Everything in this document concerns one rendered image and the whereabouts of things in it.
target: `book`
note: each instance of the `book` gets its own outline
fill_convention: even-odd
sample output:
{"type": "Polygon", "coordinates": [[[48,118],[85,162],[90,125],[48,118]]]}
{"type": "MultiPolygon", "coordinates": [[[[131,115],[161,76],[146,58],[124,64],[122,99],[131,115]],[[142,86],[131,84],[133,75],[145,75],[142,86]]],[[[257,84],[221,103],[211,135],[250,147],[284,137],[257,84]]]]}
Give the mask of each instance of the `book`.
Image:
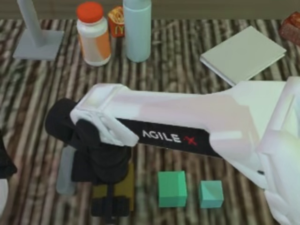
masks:
{"type": "Polygon", "coordinates": [[[200,56],[200,61],[231,86],[246,81],[282,57],[286,49],[249,26],[200,56]]]}

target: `small teal block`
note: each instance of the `small teal block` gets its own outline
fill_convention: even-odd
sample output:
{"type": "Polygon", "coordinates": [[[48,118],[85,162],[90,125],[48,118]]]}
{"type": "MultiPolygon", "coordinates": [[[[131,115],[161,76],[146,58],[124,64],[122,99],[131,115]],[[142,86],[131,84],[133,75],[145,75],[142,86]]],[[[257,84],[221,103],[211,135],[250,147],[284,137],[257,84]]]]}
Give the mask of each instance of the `small teal block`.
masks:
{"type": "Polygon", "coordinates": [[[188,197],[184,171],[158,172],[158,202],[160,208],[185,207],[188,197]]]}
{"type": "Polygon", "coordinates": [[[222,181],[202,180],[199,187],[199,198],[202,209],[220,208],[224,201],[222,181]]]}

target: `red brown object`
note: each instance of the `red brown object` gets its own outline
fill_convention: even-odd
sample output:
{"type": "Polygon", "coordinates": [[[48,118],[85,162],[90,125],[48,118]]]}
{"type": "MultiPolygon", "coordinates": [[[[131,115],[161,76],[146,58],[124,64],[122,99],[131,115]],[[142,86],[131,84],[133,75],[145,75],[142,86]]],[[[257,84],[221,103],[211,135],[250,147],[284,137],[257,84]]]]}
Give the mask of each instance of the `red brown object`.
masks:
{"type": "Polygon", "coordinates": [[[114,38],[125,36],[123,7],[118,6],[108,13],[108,23],[114,38]]]}
{"type": "Polygon", "coordinates": [[[300,13],[295,12],[286,18],[279,29],[279,34],[300,46],[300,13]]]}

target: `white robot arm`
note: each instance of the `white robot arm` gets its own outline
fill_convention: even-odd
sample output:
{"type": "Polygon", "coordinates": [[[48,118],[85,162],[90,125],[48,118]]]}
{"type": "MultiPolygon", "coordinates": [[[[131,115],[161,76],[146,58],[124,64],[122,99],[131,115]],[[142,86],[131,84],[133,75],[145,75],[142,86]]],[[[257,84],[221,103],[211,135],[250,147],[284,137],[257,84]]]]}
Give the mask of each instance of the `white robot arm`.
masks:
{"type": "Polygon", "coordinates": [[[246,81],[207,95],[97,84],[70,117],[74,124],[80,119],[92,122],[104,143],[135,146],[141,137],[178,145],[188,141],[199,154],[202,147],[194,137],[151,126],[137,134],[120,120],[205,130],[213,150],[265,190],[273,217],[281,225],[300,225],[299,91],[298,77],[246,81]]]}

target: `green block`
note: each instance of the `green block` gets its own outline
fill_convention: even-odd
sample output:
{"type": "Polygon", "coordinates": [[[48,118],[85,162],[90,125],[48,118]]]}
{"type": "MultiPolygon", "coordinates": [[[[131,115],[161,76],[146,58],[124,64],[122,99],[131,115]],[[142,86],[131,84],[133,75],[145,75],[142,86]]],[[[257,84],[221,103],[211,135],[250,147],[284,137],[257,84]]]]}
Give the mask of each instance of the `green block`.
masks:
{"type": "Polygon", "coordinates": [[[158,202],[160,208],[185,207],[187,196],[184,171],[158,172],[158,202]]]}
{"type": "Polygon", "coordinates": [[[220,208],[224,201],[222,181],[203,180],[199,187],[200,207],[202,209],[220,208]]]}

